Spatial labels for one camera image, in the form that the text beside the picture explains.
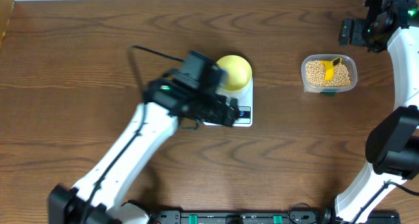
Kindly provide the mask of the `yellow plastic scoop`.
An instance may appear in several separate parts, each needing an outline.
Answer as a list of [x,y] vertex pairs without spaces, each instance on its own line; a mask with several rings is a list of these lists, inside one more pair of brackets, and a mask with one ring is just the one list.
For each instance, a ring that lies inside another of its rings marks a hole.
[[342,61],[341,57],[335,58],[333,60],[327,61],[327,60],[321,60],[320,63],[325,68],[325,78],[324,81],[331,81],[335,74],[335,66],[340,64]]

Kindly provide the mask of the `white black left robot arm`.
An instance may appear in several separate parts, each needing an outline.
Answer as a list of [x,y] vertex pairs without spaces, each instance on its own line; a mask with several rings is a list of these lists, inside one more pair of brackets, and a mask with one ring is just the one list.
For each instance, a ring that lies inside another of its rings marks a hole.
[[230,96],[234,81],[199,81],[161,77],[152,81],[128,126],[105,156],[66,189],[48,196],[49,223],[148,223],[138,205],[124,203],[126,193],[158,148],[179,128],[181,119],[232,126],[238,100]]

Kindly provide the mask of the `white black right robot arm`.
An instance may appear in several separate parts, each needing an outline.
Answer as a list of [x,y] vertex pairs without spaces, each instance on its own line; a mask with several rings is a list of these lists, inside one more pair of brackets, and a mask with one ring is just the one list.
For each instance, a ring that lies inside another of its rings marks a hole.
[[394,188],[418,175],[418,3],[364,0],[364,19],[342,22],[339,44],[390,54],[395,86],[393,112],[369,134],[366,163],[350,186],[325,210],[323,223],[366,223]]

